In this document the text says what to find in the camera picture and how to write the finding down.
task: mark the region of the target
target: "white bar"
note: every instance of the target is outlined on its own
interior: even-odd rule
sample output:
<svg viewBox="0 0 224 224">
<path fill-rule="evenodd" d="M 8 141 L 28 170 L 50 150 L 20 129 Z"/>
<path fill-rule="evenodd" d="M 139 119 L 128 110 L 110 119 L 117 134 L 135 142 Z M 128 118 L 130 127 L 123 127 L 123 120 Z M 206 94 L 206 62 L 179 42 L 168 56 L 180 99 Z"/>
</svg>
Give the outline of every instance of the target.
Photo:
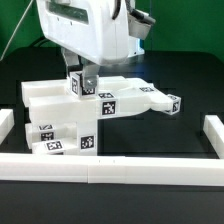
<svg viewBox="0 0 224 224">
<path fill-rule="evenodd" d="M 88 160 L 60 155 L 0 154 L 0 180 L 88 181 Z"/>
<path fill-rule="evenodd" d="M 224 159 L 224 125 L 216 115 L 205 116 L 205 134 L 220 159 Z"/>
<path fill-rule="evenodd" d="M 25 107 L 30 106 L 29 98 L 67 95 L 70 78 L 60 80 L 45 80 L 22 82 L 22 98 Z M 115 91 L 131 87 L 131 83 L 122 76 L 100 77 L 100 91 Z"/>
<path fill-rule="evenodd" d="M 97 157 L 88 166 L 88 183 L 125 184 L 125 157 Z"/>
<path fill-rule="evenodd" d="M 224 161 L 0 154 L 0 179 L 224 186 Z"/>
<path fill-rule="evenodd" d="M 12 127 L 14 126 L 13 110 L 0 110 L 0 144 L 4 141 Z"/>
</svg>

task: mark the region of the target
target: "block structure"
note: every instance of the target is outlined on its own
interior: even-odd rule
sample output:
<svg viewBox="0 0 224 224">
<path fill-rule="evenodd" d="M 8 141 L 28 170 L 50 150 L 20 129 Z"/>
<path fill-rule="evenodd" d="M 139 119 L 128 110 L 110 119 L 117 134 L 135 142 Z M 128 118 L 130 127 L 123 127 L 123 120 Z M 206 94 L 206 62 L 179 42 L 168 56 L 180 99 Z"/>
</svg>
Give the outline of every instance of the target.
<svg viewBox="0 0 224 224">
<path fill-rule="evenodd" d="M 97 76 L 96 88 L 86 90 L 81 77 L 81 72 L 70 72 L 65 80 L 22 83 L 31 120 L 26 138 L 33 153 L 96 156 L 99 119 L 173 109 L 173 99 L 142 79 Z M 56 149 L 48 149 L 47 142 Z"/>
</svg>

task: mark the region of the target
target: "white robot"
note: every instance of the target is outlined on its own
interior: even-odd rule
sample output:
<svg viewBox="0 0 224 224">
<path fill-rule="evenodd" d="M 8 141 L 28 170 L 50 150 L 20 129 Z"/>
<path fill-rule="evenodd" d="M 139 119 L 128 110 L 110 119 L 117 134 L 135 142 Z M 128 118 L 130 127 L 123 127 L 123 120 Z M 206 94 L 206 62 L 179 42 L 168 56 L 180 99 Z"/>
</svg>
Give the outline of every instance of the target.
<svg viewBox="0 0 224 224">
<path fill-rule="evenodd" d="M 100 66 L 144 53 L 139 38 L 146 38 L 155 20 L 136 10 L 134 1 L 37 0 L 37 5 L 44 35 L 63 47 L 67 79 L 22 83 L 33 153 L 97 155 L 97 120 L 148 109 L 179 111 L 180 98 L 152 83 L 98 76 Z"/>
</svg>

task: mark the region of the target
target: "black cable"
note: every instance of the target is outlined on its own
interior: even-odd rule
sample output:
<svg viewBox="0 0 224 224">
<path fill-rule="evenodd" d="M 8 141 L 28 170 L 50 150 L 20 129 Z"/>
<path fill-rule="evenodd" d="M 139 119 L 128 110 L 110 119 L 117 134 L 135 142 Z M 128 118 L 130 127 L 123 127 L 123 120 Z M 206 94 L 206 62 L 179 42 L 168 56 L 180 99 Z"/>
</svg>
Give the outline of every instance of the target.
<svg viewBox="0 0 224 224">
<path fill-rule="evenodd" d="M 42 40 L 38 45 L 37 47 L 41 47 L 43 44 L 46 44 L 47 42 L 49 42 L 50 40 L 48 39 L 45 39 L 45 40 Z"/>
<path fill-rule="evenodd" d="M 121 0 L 115 0 L 115 11 L 112 16 L 113 20 L 115 20 L 118 17 L 120 10 L 121 10 Z"/>
<path fill-rule="evenodd" d="M 43 40 L 45 40 L 45 39 L 46 39 L 45 36 L 39 37 L 39 38 L 36 39 L 33 43 L 31 43 L 31 44 L 29 45 L 29 47 L 35 47 L 36 44 L 38 44 L 39 42 L 41 42 L 41 41 L 43 41 Z"/>
<path fill-rule="evenodd" d="M 16 25 L 16 28 L 15 28 L 15 30 L 13 31 L 12 36 L 10 37 L 10 39 L 9 39 L 9 41 L 8 41 L 8 43 L 7 43 L 7 45 L 6 45 L 5 49 L 4 49 L 4 51 L 3 51 L 3 53 L 2 53 L 2 56 L 0 57 L 0 61 L 2 61 L 2 60 L 4 59 L 6 52 L 7 52 L 7 50 L 8 50 L 9 47 L 10 47 L 10 44 L 12 43 L 12 41 L 13 41 L 13 39 L 14 39 L 14 37 L 15 37 L 17 31 L 19 30 L 19 28 L 20 28 L 20 26 L 21 26 L 23 20 L 25 19 L 27 13 L 29 12 L 29 10 L 30 10 L 30 8 L 31 8 L 31 6 L 32 6 L 32 4 L 33 4 L 33 2 L 34 2 L 34 0 L 30 0 L 29 5 L 27 6 L 27 8 L 26 8 L 25 12 L 23 13 L 21 19 L 19 20 L 18 24 Z"/>
<path fill-rule="evenodd" d="M 136 9 L 132 9 L 130 14 L 140 22 L 147 23 L 149 25 L 153 25 L 156 22 L 155 19 L 153 19 L 152 17 L 146 16 L 144 13 L 141 13 Z"/>
</svg>

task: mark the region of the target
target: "white block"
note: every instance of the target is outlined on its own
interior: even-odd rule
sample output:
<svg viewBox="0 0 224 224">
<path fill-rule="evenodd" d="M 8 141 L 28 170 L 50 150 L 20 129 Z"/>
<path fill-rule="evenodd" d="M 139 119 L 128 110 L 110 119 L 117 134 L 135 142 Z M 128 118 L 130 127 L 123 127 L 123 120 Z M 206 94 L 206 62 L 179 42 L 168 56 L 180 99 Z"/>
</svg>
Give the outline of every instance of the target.
<svg viewBox="0 0 224 224">
<path fill-rule="evenodd" d="M 131 88 L 132 84 L 128 79 L 123 76 L 112 76 L 112 77 L 100 77 L 99 78 L 99 93 L 100 92 L 111 92 L 122 89 Z"/>
<path fill-rule="evenodd" d="M 45 142 L 37 142 L 32 144 L 33 154 L 63 154 L 77 155 L 77 141 L 73 138 L 55 139 Z"/>
<path fill-rule="evenodd" d="M 126 158 L 126 184 L 224 186 L 224 161 Z"/>
<path fill-rule="evenodd" d="M 125 183 L 125 157 L 98 157 L 88 166 L 88 183 Z"/>
<path fill-rule="evenodd" d="M 114 117 L 125 117 L 143 113 L 151 108 L 148 95 L 134 88 L 112 92 L 116 101 L 116 112 Z M 102 102 L 113 102 L 113 99 L 103 99 Z M 102 115 L 102 118 L 110 118 L 113 115 Z"/>
<path fill-rule="evenodd" d="M 49 81 L 22 82 L 22 97 L 25 107 L 29 107 L 29 98 L 64 95 L 66 79 Z"/>
<path fill-rule="evenodd" d="M 153 83 L 147 83 L 140 78 L 127 79 L 133 87 L 146 95 L 150 99 L 150 108 L 155 111 L 171 110 L 173 108 L 173 101 L 169 95 L 166 96 L 158 89 L 156 89 Z"/>
<path fill-rule="evenodd" d="M 13 110 L 0 110 L 0 144 L 4 141 L 12 127 L 14 126 Z"/>
<path fill-rule="evenodd" d="M 203 130 L 220 159 L 224 159 L 224 125 L 216 115 L 205 116 Z"/>
<path fill-rule="evenodd" d="M 30 120 L 33 125 L 64 124 L 96 120 L 96 101 L 73 96 L 30 98 Z"/>
<path fill-rule="evenodd" d="M 69 92 L 71 95 L 79 99 L 93 98 L 98 94 L 98 88 L 85 90 L 82 87 L 82 72 L 70 72 L 70 87 Z M 96 77 L 96 86 L 98 86 L 99 76 Z"/>
<path fill-rule="evenodd" d="M 31 123 L 25 125 L 26 140 L 29 149 L 32 148 L 32 143 L 61 139 L 75 138 L 77 136 L 76 123 L 72 124 L 52 124 L 33 126 Z"/>
<path fill-rule="evenodd" d="M 0 154 L 0 180 L 88 182 L 84 157 Z"/>
<path fill-rule="evenodd" d="M 167 96 L 172 100 L 173 106 L 170 110 L 164 110 L 162 112 L 169 114 L 169 115 L 174 115 L 174 114 L 180 112 L 181 98 L 178 96 L 171 95 L 171 94 L 168 94 Z"/>
<path fill-rule="evenodd" d="M 224 160 L 2 153 L 0 180 L 224 186 Z"/>
</svg>

